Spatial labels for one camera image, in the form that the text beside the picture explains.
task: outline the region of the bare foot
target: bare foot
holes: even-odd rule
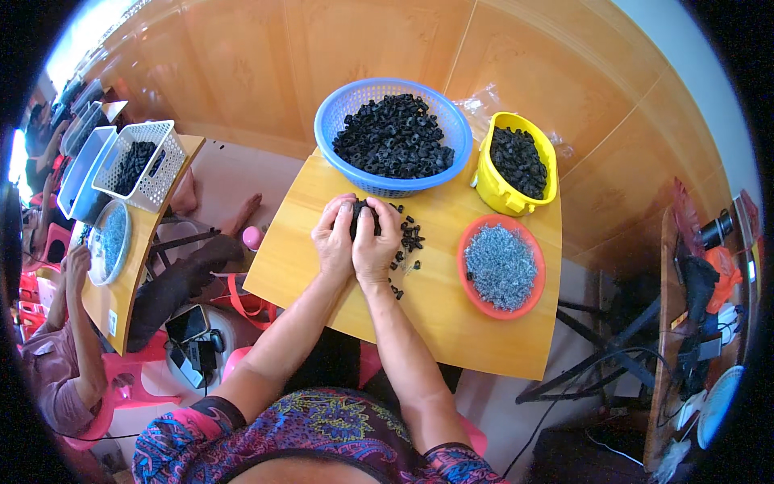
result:
[[[194,172],[189,166],[170,202],[170,206],[172,207],[172,211],[174,213],[185,215],[196,210],[196,208],[199,206],[199,202],[197,202],[196,199],[196,191],[194,190],[193,181]]]
[[[261,206],[261,200],[263,200],[263,194],[255,194],[252,197],[245,200],[245,203],[239,208],[239,212],[233,217],[225,220],[221,223],[219,229],[222,234],[229,237],[237,238],[239,231],[245,226],[247,220],[258,210]]]

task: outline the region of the tile floor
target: tile floor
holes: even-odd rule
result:
[[[261,191],[264,194],[261,209],[251,223],[261,226],[271,221],[279,204],[303,161],[263,152],[244,146],[208,140],[200,155],[193,162],[197,198],[200,208],[191,218],[209,225],[217,225],[231,214],[233,207],[241,203],[245,194]],[[577,303],[598,304],[598,278],[583,267],[563,260],[560,297]],[[584,323],[583,315],[574,314]],[[553,343],[546,367],[546,379],[551,379],[589,356],[589,342],[556,322]],[[143,371],[143,384],[151,393],[183,397],[183,405],[197,397],[186,384],[175,380],[165,362],[147,365]],[[466,370],[457,388],[455,399],[458,410],[488,437],[485,458],[497,472],[504,472],[510,461],[529,440],[538,420],[549,403],[522,403],[514,399],[531,383],[531,380],[489,375]],[[599,398],[559,402],[551,411],[542,427],[587,416],[601,404]],[[173,404],[137,409],[116,410],[110,435],[119,436],[139,433],[154,418],[174,409]],[[131,465],[134,438],[118,441],[122,454]],[[532,459],[531,449],[516,462],[509,475],[510,482],[520,482]]]

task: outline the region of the floral shirt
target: floral shirt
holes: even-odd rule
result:
[[[464,444],[420,455],[402,420],[343,389],[285,395],[249,426],[227,400],[203,398],[151,422],[137,438],[132,473],[136,482],[227,482],[283,457],[334,459],[385,484],[504,482]]]

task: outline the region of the smartphone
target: smartphone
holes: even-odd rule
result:
[[[180,348],[174,348],[170,353],[170,358],[195,389],[200,390],[209,383],[209,380],[212,377],[211,373],[206,372],[205,374],[202,374],[202,372],[195,370],[191,365],[190,360],[186,357],[186,354],[183,353],[183,350]]]
[[[210,322],[201,304],[196,304],[166,322],[166,334],[172,342],[185,345],[210,331]]]

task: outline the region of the white plastic basket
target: white plastic basket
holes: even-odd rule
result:
[[[117,200],[157,213],[186,159],[186,153],[183,151],[174,126],[174,121],[152,121],[124,127],[118,134],[110,152],[104,158],[91,186],[99,191],[104,191]],[[126,159],[134,141],[152,141],[156,144],[156,151],[148,160],[148,164],[142,171],[135,187],[129,195],[125,196],[117,194],[113,190],[118,183],[121,162]],[[153,164],[160,156],[163,161],[151,177],[150,172]]]

